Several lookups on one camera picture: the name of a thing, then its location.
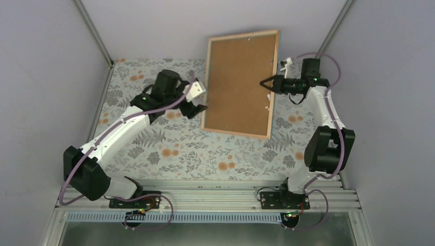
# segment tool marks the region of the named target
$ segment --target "cork board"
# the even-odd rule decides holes
[[[274,93],[260,81],[276,74],[279,34],[271,30],[209,40],[202,130],[270,139]]]

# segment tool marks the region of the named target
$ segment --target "wooden frame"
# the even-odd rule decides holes
[[[270,75],[270,76],[273,76],[273,75],[276,75],[276,69],[278,66],[278,51],[279,51],[279,41],[280,41],[280,31],[279,30],[268,30],[268,31],[261,31],[261,32],[252,32],[252,33],[244,33],[244,34],[236,34],[236,35],[210,38],[209,42],[208,42],[207,66],[206,66],[206,75],[205,75],[205,80],[206,80],[205,83],[206,83],[207,87],[209,84],[210,63],[211,63],[211,46],[212,46],[213,42],[220,41],[220,40],[248,38],[248,37],[256,37],[256,36],[269,36],[269,35],[276,36],[275,47],[274,47],[274,56],[273,56],[273,68],[272,68],[272,74]],[[204,104],[205,105],[207,104],[207,97],[208,97],[208,93],[204,96]],[[249,134],[249,133],[241,133],[241,132],[233,132],[233,131],[206,128],[205,121],[206,121],[206,111],[207,110],[202,112],[201,130],[215,132],[215,133],[231,134],[231,135],[237,135],[237,136],[270,139],[270,132],[271,132],[271,128],[272,128],[274,98],[275,98],[274,93],[270,92],[270,103],[268,106],[269,107],[269,115],[268,115],[268,125],[267,125],[267,134],[266,135],[257,135],[257,134]]]

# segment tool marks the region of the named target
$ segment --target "floral tablecloth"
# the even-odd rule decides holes
[[[205,61],[199,59],[120,59],[105,98],[96,135],[112,124],[162,69],[189,71],[204,81]],[[302,61],[293,63],[292,77]],[[192,120],[168,110],[121,148],[104,167],[137,179],[283,180],[303,165],[304,150],[315,131],[309,106],[293,105],[276,95],[270,140],[200,130],[201,115]]]

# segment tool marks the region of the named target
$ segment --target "white wall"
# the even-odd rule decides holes
[[[0,244],[37,245],[108,66],[73,1],[2,2],[0,33]]]
[[[205,59],[209,37],[267,29],[281,29],[284,58],[317,51],[346,1],[82,2],[114,59]]]
[[[327,49],[343,70],[334,104],[357,136],[344,171],[376,245],[433,245],[434,9],[356,1]]]

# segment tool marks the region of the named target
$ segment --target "robotic arm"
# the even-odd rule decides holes
[[[300,168],[296,173],[287,177],[280,186],[280,194],[277,200],[282,208],[297,208],[302,202],[305,208],[309,207],[308,196],[306,194],[306,184],[318,177],[319,174],[332,174],[337,169],[340,160],[340,152],[344,151],[343,163],[340,170],[346,166],[350,150],[355,140],[353,130],[345,128],[344,124],[337,116],[331,98],[331,91],[325,96],[325,92],[330,87],[329,81],[320,76],[320,60],[307,58],[303,60],[301,78],[288,78],[288,69],[291,59],[288,58],[281,62],[285,75],[275,75],[260,82],[260,85],[277,94],[289,94],[289,99],[295,105],[307,99],[313,114],[316,125],[318,126],[313,137],[309,141],[304,154],[305,167]],[[299,102],[291,99],[290,95],[302,95]],[[328,100],[331,111],[327,108]],[[335,116],[337,129],[331,112]],[[341,131],[344,139],[344,150],[341,150],[338,131]]]
[[[126,111],[115,123],[92,141],[84,144],[79,149],[70,146],[64,152],[64,179],[67,180],[72,169],[78,161],[90,152],[81,166],[73,174],[70,185],[86,196],[89,200],[97,200],[102,196],[121,197],[129,199],[142,194],[142,186],[129,177],[109,177],[103,168],[109,163],[113,155],[137,133],[152,124],[157,117],[165,111],[145,114],[150,110],[168,106],[183,94],[185,99],[172,109],[179,108],[184,116],[189,119],[204,111],[204,105],[195,105],[192,100],[205,93],[206,89],[196,79],[192,83],[180,78],[180,75],[171,70],[163,70],[157,75],[154,85],[146,87],[137,95]]]

